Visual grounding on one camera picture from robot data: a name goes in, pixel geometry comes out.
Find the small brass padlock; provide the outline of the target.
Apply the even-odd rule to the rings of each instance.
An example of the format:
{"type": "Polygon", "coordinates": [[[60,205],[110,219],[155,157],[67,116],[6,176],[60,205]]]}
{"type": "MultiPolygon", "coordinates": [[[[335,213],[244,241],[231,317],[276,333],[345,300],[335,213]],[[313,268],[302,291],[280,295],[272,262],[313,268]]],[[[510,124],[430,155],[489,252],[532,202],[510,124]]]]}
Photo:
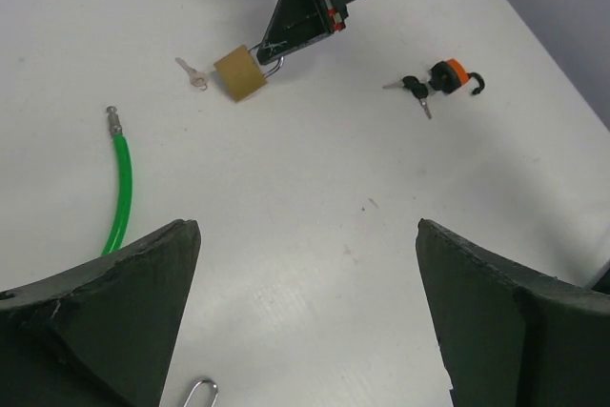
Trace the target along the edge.
{"type": "Polygon", "coordinates": [[[219,397],[218,384],[211,378],[197,380],[187,394],[182,407],[214,407],[219,397]]]}

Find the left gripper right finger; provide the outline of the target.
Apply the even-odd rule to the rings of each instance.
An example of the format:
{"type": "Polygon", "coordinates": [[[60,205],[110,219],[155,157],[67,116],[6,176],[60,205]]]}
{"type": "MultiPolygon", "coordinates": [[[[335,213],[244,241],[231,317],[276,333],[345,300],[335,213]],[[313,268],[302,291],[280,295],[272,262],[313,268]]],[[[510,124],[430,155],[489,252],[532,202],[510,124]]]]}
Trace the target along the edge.
{"type": "Polygon", "coordinates": [[[416,251],[454,405],[608,405],[608,275],[566,283],[428,219],[416,251]]]}

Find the orange black padlock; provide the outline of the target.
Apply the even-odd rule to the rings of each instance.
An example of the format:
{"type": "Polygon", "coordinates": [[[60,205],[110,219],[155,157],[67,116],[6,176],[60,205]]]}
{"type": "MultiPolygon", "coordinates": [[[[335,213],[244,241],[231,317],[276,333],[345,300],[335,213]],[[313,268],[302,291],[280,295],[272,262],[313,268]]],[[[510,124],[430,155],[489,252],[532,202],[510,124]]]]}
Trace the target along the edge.
{"type": "Polygon", "coordinates": [[[468,72],[454,58],[437,62],[429,70],[429,75],[429,86],[435,92],[442,92],[446,95],[466,86],[471,80],[476,80],[478,83],[478,86],[471,90],[473,96],[481,94],[486,87],[485,81],[479,73],[468,72]]]}

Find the black head key bunch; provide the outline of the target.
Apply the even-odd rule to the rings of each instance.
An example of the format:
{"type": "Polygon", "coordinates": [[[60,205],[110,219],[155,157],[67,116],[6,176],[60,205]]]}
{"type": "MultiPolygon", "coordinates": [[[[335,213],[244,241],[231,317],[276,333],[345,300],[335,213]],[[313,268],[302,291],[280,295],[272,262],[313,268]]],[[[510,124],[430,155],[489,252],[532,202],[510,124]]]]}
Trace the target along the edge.
{"type": "Polygon", "coordinates": [[[403,89],[409,92],[419,103],[419,106],[424,110],[428,119],[432,119],[432,114],[428,106],[428,96],[430,91],[428,86],[418,80],[415,76],[407,75],[400,80],[383,86],[384,90],[403,89]]]}

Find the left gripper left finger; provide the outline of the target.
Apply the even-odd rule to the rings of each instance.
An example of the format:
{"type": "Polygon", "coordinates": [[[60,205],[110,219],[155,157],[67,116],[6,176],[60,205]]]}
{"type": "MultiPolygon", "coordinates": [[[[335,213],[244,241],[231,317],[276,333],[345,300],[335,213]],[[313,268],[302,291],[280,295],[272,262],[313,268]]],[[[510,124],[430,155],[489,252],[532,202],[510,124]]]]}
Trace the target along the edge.
{"type": "Polygon", "coordinates": [[[200,250],[194,220],[1,294],[4,406],[157,406],[200,250]]]}

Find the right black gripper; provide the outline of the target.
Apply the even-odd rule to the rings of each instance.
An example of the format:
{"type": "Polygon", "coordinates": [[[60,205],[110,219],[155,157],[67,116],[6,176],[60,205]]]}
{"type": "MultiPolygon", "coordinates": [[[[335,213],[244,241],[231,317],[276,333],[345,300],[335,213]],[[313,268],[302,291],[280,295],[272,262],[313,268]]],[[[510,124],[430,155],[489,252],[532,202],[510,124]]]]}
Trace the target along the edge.
{"type": "Polygon", "coordinates": [[[345,28],[345,0],[278,0],[256,57],[271,64],[345,28]]]}

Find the large brass padlock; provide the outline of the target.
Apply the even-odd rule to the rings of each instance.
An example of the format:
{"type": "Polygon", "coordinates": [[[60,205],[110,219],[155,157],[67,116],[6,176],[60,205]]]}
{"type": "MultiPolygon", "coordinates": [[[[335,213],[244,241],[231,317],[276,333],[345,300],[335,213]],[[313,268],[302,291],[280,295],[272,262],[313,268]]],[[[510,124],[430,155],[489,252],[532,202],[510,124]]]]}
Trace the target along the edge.
{"type": "Polygon", "coordinates": [[[284,57],[280,57],[268,71],[264,71],[254,53],[259,48],[259,44],[251,47],[241,45],[213,64],[222,85],[234,102],[241,102],[262,89],[268,79],[284,65],[284,57]]]}

